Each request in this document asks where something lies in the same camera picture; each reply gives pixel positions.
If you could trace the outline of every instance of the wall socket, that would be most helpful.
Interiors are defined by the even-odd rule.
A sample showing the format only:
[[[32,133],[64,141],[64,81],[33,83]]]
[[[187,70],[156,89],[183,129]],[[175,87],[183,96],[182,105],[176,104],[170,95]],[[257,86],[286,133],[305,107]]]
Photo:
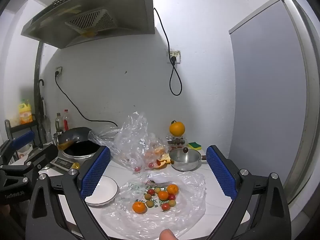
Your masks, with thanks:
[[[62,75],[62,67],[57,67],[55,72],[59,72],[59,74],[57,75],[57,77]]]
[[[177,58],[177,61],[175,64],[180,64],[181,60],[181,52],[179,50],[170,50],[170,58],[175,56]]]

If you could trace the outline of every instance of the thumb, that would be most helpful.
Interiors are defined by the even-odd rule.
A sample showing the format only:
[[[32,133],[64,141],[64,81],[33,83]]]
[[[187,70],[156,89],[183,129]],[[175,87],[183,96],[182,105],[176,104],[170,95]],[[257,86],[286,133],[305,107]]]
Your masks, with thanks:
[[[178,240],[170,229],[165,229],[160,233],[159,240]]]

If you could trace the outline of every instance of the large orange fruit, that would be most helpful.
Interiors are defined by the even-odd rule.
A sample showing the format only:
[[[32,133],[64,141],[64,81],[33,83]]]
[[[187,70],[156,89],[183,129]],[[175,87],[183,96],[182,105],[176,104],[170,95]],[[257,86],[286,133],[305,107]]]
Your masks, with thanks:
[[[169,131],[173,136],[181,136],[186,131],[186,128],[182,122],[172,121]]]
[[[143,202],[137,201],[137,202],[133,203],[132,209],[134,212],[136,212],[138,214],[142,214],[147,210],[147,207]]]
[[[158,193],[158,197],[159,199],[161,199],[162,201],[166,201],[169,198],[169,193],[166,191],[160,191]]]
[[[168,192],[169,194],[174,194],[174,195],[176,195],[176,194],[178,193],[178,191],[179,191],[179,188],[178,188],[178,186],[175,185],[175,184],[170,184],[170,185],[167,187],[167,192]]]

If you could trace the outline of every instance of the metal screw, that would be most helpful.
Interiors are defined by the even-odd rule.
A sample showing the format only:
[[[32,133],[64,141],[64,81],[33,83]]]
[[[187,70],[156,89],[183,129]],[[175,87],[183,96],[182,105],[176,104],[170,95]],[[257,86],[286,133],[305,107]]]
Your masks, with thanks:
[[[240,170],[240,173],[243,175],[243,176],[247,176],[249,174],[249,171],[247,171],[246,169],[242,169]]]
[[[47,175],[45,173],[40,174],[39,179],[45,179]]]
[[[271,173],[271,177],[273,178],[273,179],[278,179],[279,178],[279,176],[278,176],[278,174],[276,174],[276,173]]]
[[[77,169],[71,169],[68,171],[69,175],[75,175],[77,173]]]

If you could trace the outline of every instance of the white bowl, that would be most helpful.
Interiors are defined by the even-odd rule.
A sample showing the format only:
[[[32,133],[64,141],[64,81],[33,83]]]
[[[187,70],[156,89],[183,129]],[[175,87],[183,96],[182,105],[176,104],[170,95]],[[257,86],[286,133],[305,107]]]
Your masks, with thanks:
[[[118,184],[110,177],[102,176],[93,194],[85,198],[90,206],[102,206],[108,204],[116,197]]]

